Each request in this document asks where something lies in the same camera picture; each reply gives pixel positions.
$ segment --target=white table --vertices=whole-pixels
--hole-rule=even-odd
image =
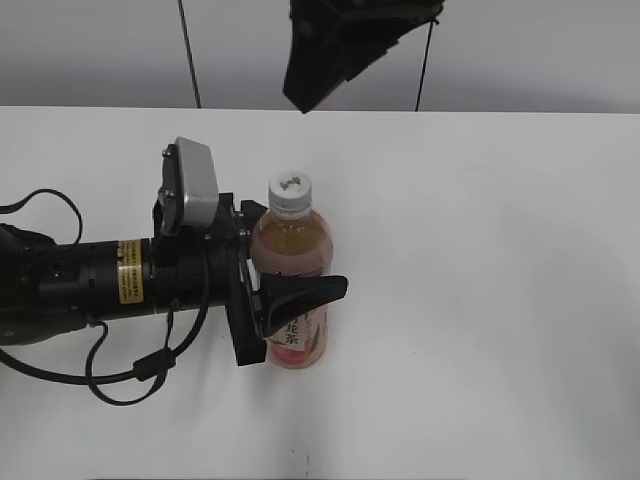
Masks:
[[[85,240],[150,236],[177,135],[212,147],[238,199],[288,167],[315,181],[351,281],[325,358],[238,368],[212,309],[136,407],[2,367],[0,478],[640,476],[639,116],[2,108],[0,203],[55,187]],[[75,235],[46,198],[0,221]],[[98,373],[164,327],[113,323]],[[97,335],[11,351],[80,373]]]

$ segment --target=yellow label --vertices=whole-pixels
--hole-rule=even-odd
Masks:
[[[118,286],[123,305],[144,301],[140,240],[118,242]]]

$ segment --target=gray wall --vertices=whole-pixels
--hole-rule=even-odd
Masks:
[[[203,106],[288,109],[288,0],[184,0]],[[640,112],[640,2],[448,0],[422,108]],[[426,27],[323,109],[412,110]],[[194,107],[176,0],[5,0],[0,105]]]

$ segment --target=plastic bottle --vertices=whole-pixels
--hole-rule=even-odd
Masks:
[[[253,232],[251,258],[261,273],[329,273],[331,234],[311,207],[311,181],[304,173],[284,172],[269,183],[269,211]],[[315,363],[327,346],[327,306],[290,322],[268,342],[271,358],[283,367],[304,368]]]

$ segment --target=black wire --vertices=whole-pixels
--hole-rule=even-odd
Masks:
[[[73,243],[70,245],[71,248],[75,247],[78,243],[80,243],[80,239],[82,238],[82,230],[84,228],[84,224],[82,222],[82,214],[80,213],[80,210],[78,210],[78,207],[76,207],[76,204],[73,203],[73,201],[69,197],[67,197],[64,193],[59,192],[58,190],[53,190],[51,188],[40,188],[38,190],[31,192],[29,195],[24,197],[19,202],[12,203],[11,205],[0,205],[0,215],[8,215],[10,213],[16,213],[18,210],[24,207],[33,197],[43,193],[48,193],[49,195],[54,195],[62,199],[67,205],[69,205],[71,210],[73,210],[73,213],[76,214],[76,218],[78,219],[78,235],[76,236],[76,239],[73,241]]]
[[[431,47],[431,35],[433,34],[433,25],[437,24],[437,20],[429,22],[429,33],[427,34],[427,44],[424,47],[424,58],[422,59],[422,73],[420,74],[420,88],[418,89],[418,98],[416,99],[416,109],[420,110],[420,100],[422,98],[422,86],[424,85],[424,76],[427,73],[427,59],[429,58],[429,48]]]
[[[184,37],[184,46],[187,50],[187,61],[189,62],[189,74],[191,75],[191,86],[193,87],[193,95],[196,97],[196,108],[202,108],[200,102],[200,89],[198,88],[198,78],[196,76],[196,67],[193,63],[193,54],[191,53],[191,41],[189,40],[189,30],[187,29],[187,19],[184,14],[184,5],[182,0],[178,0],[178,10],[180,10],[180,24],[182,25],[182,36]]]
[[[4,350],[0,349],[0,363],[3,363],[9,368],[16,370],[29,377],[38,378],[47,382],[64,383],[66,385],[87,385],[87,379],[79,375],[66,375],[64,373],[49,372],[48,370],[42,370],[37,367],[33,367],[26,363],[21,362],[17,358],[9,355]],[[126,380],[135,378],[133,370],[128,372],[116,373],[114,375],[105,375],[94,377],[94,380],[99,385],[109,385],[113,383],[120,383]]]
[[[95,377],[93,376],[93,361],[96,358],[96,353],[98,353],[98,350],[107,339],[107,335],[109,334],[109,327],[107,327],[107,324],[104,322],[96,322],[93,325],[102,327],[102,335],[100,335],[98,341],[93,345],[93,347],[91,347],[84,366],[84,374],[85,378],[87,379],[87,386],[89,387],[89,390],[91,390],[91,393],[93,393],[96,397],[109,405],[113,405],[115,407],[129,407],[146,400],[151,395],[160,390],[160,388],[164,385],[165,380],[167,379],[167,374],[169,373],[169,370],[167,370],[166,368],[158,371],[158,374],[156,375],[156,378],[147,393],[145,393],[141,397],[134,398],[133,400],[116,400],[115,398],[108,396],[102,390],[100,390],[98,384],[95,381]],[[173,310],[169,310],[169,313],[167,314],[167,335],[164,341],[165,348],[169,348],[169,337],[171,336],[172,329]]]
[[[76,217],[78,218],[78,235],[75,241],[73,242],[73,244],[70,245],[71,248],[75,247],[82,238],[82,231],[83,231],[82,215],[80,213],[80,210],[78,210],[78,207],[76,207],[76,205],[73,203],[73,201],[62,192],[49,189],[49,188],[42,188],[39,190],[35,190],[31,192],[29,195],[27,195],[25,198],[20,200],[19,202],[13,203],[11,205],[0,205],[0,214],[11,214],[19,211],[33,197],[35,197],[36,195],[40,195],[42,193],[55,195],[56,197],[61,198],[62,200],[65,201],[67,205],[69,205],[71,210],[73,210],[73,212],[76,214]],[[203,274],[204,274],[202,303],[200,304],[198,315],[196,316],[196,320],[193,326],[191,327],[191,330],[189,331],[185,339],[180,343],[180,345],[178,345],[178,347],[176,347],[176,349],[173,350],[174,358],[184,353],[184,351],[187,348],[189,348],[189,346],[191,346],[193,341],[196,339],[196,337],[200,333],[200,330],[202,329],[202,326],[206,319],[208,308],[209,308],[209,301],[211,297],[209,259],[207,257],[206,249],[202,241],[200,241],[199,246],[200,246],[200,257],[202,259],[202,268],[203,268]],[[167,313],[167,335],[165,338],[165,348],[167,349],[169,348],[168,347],[169,337],[173,329],[173,323],[174,323],[173,315],[174,315],[173,309],[170,308],[169,312]],[[95,355],[98,349],[100,348],[100,346],[104,343],[108,335],[108,327],[104,322],[97,322],[95,325],[103,327],[103,333],[101,337],[98,339],[98,341],[93,345],[93,347],[91,348],[91,351],[89,352],[89,355],[87,356],[87,361],[85,363],[85,376],[67,375],[63,373],[50,372],[48,370],[43,370],[18,360],[17,358],[9,355],[7,352],[5,352],[2,349],[0,349],[0,363],[4,364],[5,366],[13,370],[16,370],[19,373],[22,373],[29,377],[37,378],[40,380],[45,380],[53,383],[62,383],[66,385],[89,386],[91,391],[98,398],[112,405],[134,405],[135,403],[141,402],[142,400],[148,398],[149,396],[153,395],[156,391],[158,391],[160,387],[164,384],[164,381],[167,376],[167,370],[161,370],[159,372],[149,392],[147,392],[146,395],[144,395],[139,399],[121,402],[106,396],[104,393],[102,393],[98,389],[97,385],[108,385],[108,384],[124,382],[127,380],[131,380],[133,378],[136,378],[136,375],[133,370],[129,370],[122,373],[116,373],[113,375],[102,375],[97,377],[93,375],[93,361],[95,359]]]

